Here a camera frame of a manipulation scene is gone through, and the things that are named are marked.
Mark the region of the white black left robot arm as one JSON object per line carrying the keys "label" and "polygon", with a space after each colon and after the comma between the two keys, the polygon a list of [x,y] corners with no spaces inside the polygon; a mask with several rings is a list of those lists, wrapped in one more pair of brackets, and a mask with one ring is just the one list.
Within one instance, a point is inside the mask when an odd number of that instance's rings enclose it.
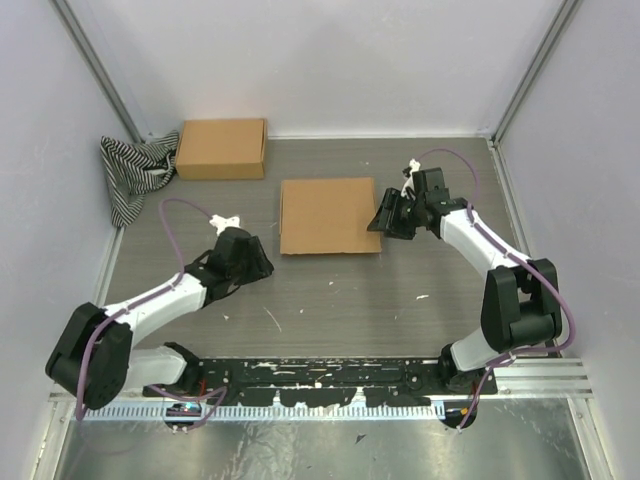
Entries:
{"label": "white black left robot arm", "polygon": [[175,342],[155,349],[141,349],[139,343],[273,271],[259,238],[229,227],[212,249],[158,287],[109,306],[77,307],[45,373],[89,410],[106,406],[123,390],[157,386],[181,397],[195,394],[203,381],[199,357]]}

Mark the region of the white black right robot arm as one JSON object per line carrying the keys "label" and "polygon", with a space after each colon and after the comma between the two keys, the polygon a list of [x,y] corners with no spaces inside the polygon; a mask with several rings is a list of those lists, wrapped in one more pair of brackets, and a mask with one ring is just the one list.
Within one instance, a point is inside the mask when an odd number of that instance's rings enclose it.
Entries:
{"label": "white black right robot arm", "polygon": [[413,161],[403,175],[402,188],[385,191],[368,231],[411,240],[425,228],[456,249],[484,281],[479,327],[446,345],[438,358],[442,387],[462,394],[501,355],[560,336],[557,271],[551,261],[533,260],[497,237],[466,199],[451,197],[441,169]]}

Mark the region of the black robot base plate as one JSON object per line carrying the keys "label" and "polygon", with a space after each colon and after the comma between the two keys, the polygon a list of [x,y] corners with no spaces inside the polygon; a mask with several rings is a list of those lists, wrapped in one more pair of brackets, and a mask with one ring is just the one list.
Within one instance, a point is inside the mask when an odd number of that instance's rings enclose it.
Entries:
{"label": "black robot base plate", "polygon": [[187,367],[186,378],[160,388],[194,397],[226,389],[224,406],[347,406],[358,394],[367,407],[427,406],[437,395],[494,394],[485,371],[452,373],[432,358],[208,358]]}

